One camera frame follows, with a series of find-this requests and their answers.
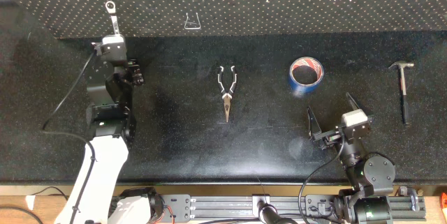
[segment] pegboard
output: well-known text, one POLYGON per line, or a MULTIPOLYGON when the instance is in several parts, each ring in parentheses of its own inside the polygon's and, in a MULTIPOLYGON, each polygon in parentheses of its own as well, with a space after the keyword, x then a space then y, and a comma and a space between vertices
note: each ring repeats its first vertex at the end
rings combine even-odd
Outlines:
MULTIPOLYGON (((15 0, 57 38, 112 33, 107 0, 15 0)), ((114 0, 125 36, 447 30, 447 0, 114 0), (201 29, 186 30, 186 13, 201 29)))

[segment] hammer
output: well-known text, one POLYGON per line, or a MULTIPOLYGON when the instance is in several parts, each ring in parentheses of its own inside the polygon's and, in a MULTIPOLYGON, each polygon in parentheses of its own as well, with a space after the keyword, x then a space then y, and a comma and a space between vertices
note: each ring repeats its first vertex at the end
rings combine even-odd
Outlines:
POLYGON ((397 61, 393 63, 389 68, 397 66, 399 67, 400 71, 400 86, 402 88, 402 118, 404 120, 404 125, 409 126, 410 125, 410 111, 408 102, 406 101, 406 87, 405 87, 405 75, 404 75, 404 68, 405 67, 414 67, 414 63, 407 63, 405 61, 397 61))

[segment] speckled countertop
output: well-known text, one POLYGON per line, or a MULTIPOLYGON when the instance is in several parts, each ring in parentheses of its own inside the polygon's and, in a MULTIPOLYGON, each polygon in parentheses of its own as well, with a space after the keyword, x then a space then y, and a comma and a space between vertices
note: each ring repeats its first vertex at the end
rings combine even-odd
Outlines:
MULTIPOLYGON (((0 73, 0 182, 73 183, 83 144, 38 129, 75 79, 98 39, 55 40, 17 32, 2 42, 0 73)), ((146 84, 134 91, 135 142, 119 183, 302 183, 330 160, 307 137, 306 107, 323 130, 350 111, 348 91, 373 110, 369 151, 396 163, 397 183, 444 184, 447 166, 447 33, 336 33, 289 36, 127 38, 146 84), (292 96, 288 68, 298 57, 318 59, 325 76, 304 98, 292 96), (397 60, 406 69, 412 126, 400 111, 397 60), (218 66, 235 65, 238 87, 225 124, 218 66)), ((230 83, 229 72, 223 74, 230 83)), ((82 83, 50 124, 87 135, 89 98, 82 83)), ((319 172, 319 184, 345 184, 338 164, 319 172)))

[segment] roll of blue tape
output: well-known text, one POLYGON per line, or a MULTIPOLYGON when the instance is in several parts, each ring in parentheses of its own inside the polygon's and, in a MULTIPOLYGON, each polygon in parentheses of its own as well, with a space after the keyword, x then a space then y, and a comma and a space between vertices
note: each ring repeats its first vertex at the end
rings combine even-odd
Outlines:
POLYGON ((288 73, 288 82, 291 84, 292 90, 296 95, 306 94, 315 90, 315 88, 320 84, 321 80, 323 79, 323 76, 324 76, 323 66, 320 64, 319 61, 311 57, 301 57, 293 62, 291 69, 289 70, 288 73), (316 81, 314 83, 301 84, 295 79, 295 77, 293 76, 293 70, 301 66, 308 66, 315 71, 316 81))

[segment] wooden surface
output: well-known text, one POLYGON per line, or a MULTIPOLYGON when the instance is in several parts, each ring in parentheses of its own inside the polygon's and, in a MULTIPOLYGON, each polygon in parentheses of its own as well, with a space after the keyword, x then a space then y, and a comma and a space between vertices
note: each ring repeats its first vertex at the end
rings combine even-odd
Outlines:
MULTIPOLYGON (((53 224, 57 214, 62 210, 65 203, 66 201, 62 196, 37 196, 34 202, 34 210, 32 212, 36 214, 45 224, 53 224)), ((446 224, 439 204, 439 197, 425 197, 425 205, 427 207, 426 222, 411 221, 395 223, 446 224)), ((27 209, 25 196, 0 196, 0 206, 21 207, 27 209)), ((20 211, 0 209, 0 224, 16 223, 35 224, 37 222, 32 217, 20 211)))

